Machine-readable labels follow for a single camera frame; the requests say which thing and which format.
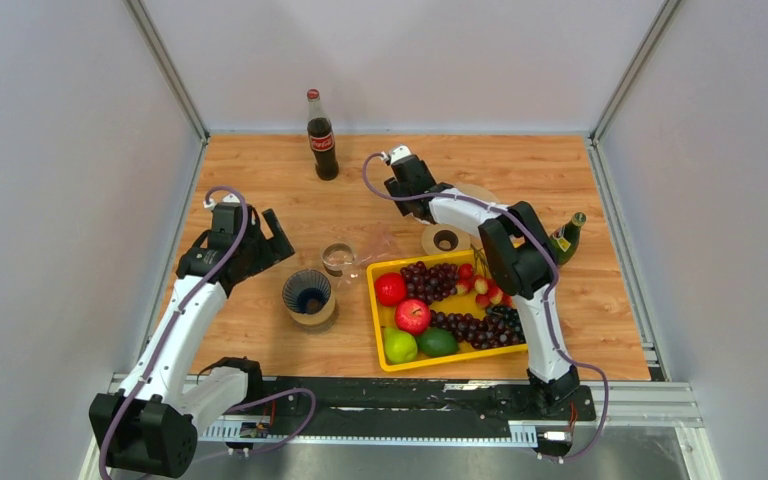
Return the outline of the blue glass coffee dripper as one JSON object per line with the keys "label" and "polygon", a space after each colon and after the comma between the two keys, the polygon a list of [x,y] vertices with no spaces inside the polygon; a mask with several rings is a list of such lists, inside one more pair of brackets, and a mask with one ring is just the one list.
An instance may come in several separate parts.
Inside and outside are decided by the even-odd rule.
{"label": "blue glass coffee dripper", "polygon": [[284,305],[295,314],[312,315],[322,311],[331,295],[328,277],[313,269],[293,273],[282,288]]}

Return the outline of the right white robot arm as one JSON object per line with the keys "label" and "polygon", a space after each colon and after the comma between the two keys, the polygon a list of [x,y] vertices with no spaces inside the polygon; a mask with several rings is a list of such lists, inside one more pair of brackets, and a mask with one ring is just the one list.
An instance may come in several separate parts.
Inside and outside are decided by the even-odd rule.
{"label": "right white robot arm", "polygon": [[480,200],[438,182],[426,163],[406,148],[379,156],[392,176],[385,180],[384,192],[368,184],[373,193],[394,201],[404,215],[479,237],[491,277],[512,297],[519,315],[528,346],[532,406],[544,417],[561,414],[580,378],[557,312],[557,260],[534,208],[523,201],[508,206]]}

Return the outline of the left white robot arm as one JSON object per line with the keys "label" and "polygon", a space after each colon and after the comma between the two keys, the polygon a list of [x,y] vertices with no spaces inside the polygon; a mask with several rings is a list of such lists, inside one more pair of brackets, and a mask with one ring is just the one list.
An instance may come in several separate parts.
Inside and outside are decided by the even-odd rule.
{"label": "left white robot arm", "polygon": [[113,393],[99,393],[89,408],[99,470],[113,469],[170,478],[192,463],[199,436],[234,406],[257,412],[266,388],[248,372],[220,366],[191,390],[191,364],[209,325],[234,288],[295,250],[274,211],[227,198],[207,205],[212,214],[180,258],[173,294],[154,335],[131,372]]}

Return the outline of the clear glass dripper cone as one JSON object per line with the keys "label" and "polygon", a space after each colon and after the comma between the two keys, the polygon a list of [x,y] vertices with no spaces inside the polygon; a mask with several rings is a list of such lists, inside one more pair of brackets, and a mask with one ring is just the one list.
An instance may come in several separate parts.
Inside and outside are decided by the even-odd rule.
{"label": "clear glass dripper cone", "polygon": [[361,249],[361,264],[368,266],[381,261],[395,260],[402,251],[392,230],[383,224],[375,225]]}

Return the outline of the brown paper coffee filter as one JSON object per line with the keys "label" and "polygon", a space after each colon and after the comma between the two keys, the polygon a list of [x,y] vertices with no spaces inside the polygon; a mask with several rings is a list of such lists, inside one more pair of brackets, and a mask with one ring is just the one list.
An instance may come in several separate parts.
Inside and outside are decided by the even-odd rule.
{"label": "brown paper coffee filter", "polygon": [[460,192],[470,197],[479,199],[485,203],[499,203],[499,198],[487,188],[469,183],[456,183],[454,185]]}

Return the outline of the small clear glass cup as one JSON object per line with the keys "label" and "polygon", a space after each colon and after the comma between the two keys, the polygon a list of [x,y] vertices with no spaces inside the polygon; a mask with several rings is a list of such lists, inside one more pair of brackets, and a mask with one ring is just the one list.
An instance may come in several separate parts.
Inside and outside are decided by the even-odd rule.
{"label": "small clear glass cup", "polygon": [[336,242],[326,246],[321,252],[321,263],[338,285],[349,285],[361,276],[358,255],[349,243]]}

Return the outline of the upper red grape bunch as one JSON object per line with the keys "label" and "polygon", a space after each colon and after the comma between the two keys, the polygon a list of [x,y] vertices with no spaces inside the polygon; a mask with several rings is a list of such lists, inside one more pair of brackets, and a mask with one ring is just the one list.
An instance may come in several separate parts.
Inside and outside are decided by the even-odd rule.
{"label": "upper red grape bunch", "polygon": [[411,263],[399,271],[403,278],[408,299],[417,299],[426,305],[440,302],[457,293],[460,279],[458,266],[440,263],[429,266],[423,261]]}

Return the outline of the red tomato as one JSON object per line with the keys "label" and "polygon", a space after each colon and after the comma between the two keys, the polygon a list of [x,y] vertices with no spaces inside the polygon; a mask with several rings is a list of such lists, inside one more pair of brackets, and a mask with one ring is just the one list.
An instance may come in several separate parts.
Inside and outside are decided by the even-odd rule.
{"label": "red tomato", "polygon": [[392,307],[403,301],[407,295],[407,284],[399,273],[385,273],[374,281],[374,291],[379,304]]}

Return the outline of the yellow plastic tray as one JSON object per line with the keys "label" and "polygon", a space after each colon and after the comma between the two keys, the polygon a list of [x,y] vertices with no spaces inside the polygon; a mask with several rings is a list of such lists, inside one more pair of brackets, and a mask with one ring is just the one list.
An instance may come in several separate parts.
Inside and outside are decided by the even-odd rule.
{"label": "yellow plastic tray", "polygon": [[[498,356],[502,354],[509,354],[514,352],[526,352],[528,350],[527,343],[525,345],[516,345],[509,347],[501,347],[488,350],[476,350],[466,343],[458,343],[459,352],[457,354],[442,356],[438,358],[431,358],[423,354],[419,348],[417,358],[413,362],[394,365],[389,364],[384,356],[382,331],[385,327],[397,328],[394,321],[394,310],[397,306],[386,307],[378,303],[374,291],[374,281],[385,273],[395,272],[399,273],[402,267],[406,267],[411,263],[417,261],[423,261],[429,266],[440,263],[454,263],[457,266],[472,258],[471,250],[465,251],[453,251],[440,255],[416,257],[401,260],[392,260],[373,263],[366,269],[367,283],[369,285],[369,296],[372,308],[372,318],[374,324],[375,341],[378,352],[378,359],[381,368],[388,372],[396,372],[400,370],[416,369],[421,367],[430,367],[433,365],[441,365],[445,363],[452,363],[458,361],[473,360],[484,357]],[[479,308],[471,295],[469,296],[450,296],[440,302],[434,302],[431,305],[427,305],[432,310],[445,312],[445,313],[461,313],[472,314],[478,318],[482,318],[485,315],[487,308]]]}

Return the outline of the red cherries bunch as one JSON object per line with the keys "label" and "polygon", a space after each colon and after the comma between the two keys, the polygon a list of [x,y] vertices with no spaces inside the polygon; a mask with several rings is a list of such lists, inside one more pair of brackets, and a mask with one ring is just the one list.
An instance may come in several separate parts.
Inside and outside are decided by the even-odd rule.
{"label": "red cherries bunch", "polygon": [[457,266],[455,294],[471,295],[479,308],[513,308],[512,297],[506,294],[493,279],[484,251],[472,248],[471,253],[470,260]]}

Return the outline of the red apple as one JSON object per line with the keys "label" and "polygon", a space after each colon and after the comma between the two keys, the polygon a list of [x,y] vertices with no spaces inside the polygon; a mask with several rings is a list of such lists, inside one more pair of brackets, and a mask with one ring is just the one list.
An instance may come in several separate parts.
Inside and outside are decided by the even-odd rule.
{"label": "red apple", "polygon": [[406,299],[395,307],[394,321],[398,329],[420,335],[431,325],[431,312],[421,300]]}

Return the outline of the cola glass bottle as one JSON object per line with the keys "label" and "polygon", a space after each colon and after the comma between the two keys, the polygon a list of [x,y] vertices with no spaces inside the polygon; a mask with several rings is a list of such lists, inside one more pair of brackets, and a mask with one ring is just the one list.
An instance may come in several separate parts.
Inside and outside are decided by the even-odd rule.
{"label": "cola glass bottle", "polygon": [[315,159],[315,172],[324,181],[339,174],[333,126],[327,117],[318,89],[306,92],[308,100],[307,136]]}

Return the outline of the green avocado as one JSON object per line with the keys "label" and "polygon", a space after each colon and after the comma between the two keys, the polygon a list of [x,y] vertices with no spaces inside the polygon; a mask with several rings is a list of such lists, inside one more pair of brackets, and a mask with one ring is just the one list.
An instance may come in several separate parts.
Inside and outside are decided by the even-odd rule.
{"label": "green avocado", "polygon": [[449,331],[437,327],[429,327],[419,335],[419,350],[428,357],[438,358],[457,354],[459,352],[458,341]]}

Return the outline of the green lime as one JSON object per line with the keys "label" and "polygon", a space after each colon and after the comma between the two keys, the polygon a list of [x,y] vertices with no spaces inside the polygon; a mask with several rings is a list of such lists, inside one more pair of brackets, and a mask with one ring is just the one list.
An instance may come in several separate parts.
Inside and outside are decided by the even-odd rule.
{"label": "green lime", "polygon": [[382,339],[384,356],[389,364],[404,364],[417,358],[418,345],[410,333],[394,327],[385,327]]}

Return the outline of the lower dark grape bunch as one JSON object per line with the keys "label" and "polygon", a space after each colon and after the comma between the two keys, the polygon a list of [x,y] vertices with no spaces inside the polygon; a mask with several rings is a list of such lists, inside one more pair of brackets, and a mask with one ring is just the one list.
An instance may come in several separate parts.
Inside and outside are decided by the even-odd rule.
{"label": "lower dark grape bunch", "polygon": [[449,332],[458,343],[476,350],[525,345],[527,343],[518,311],[507,306],[491,306],[478,318],[466,313],[431,311],[431,327]]}

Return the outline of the green glass bottle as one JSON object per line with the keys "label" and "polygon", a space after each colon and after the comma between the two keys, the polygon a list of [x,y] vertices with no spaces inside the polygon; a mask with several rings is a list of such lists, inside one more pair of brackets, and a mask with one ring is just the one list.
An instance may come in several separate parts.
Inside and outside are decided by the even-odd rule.
{"label": "green glass bottle", "polygon": [[584,212],[576,212],[569,221],[549,236],[550,247],[559,267],[568,263],[577,252],[580,245],[581,230],[586,221],[587,216]]}

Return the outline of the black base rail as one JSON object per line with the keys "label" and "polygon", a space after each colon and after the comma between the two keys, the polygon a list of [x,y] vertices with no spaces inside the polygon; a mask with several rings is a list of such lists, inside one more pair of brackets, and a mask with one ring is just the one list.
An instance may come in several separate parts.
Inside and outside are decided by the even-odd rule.
{"label": "black base rail", "polygon": [[282,376],[257,382],[246,397],[267,431],[306,436],[501,438],[515,421],[567,423],[598,418],[586,386],[551,406],[527,383],[409,378]]}

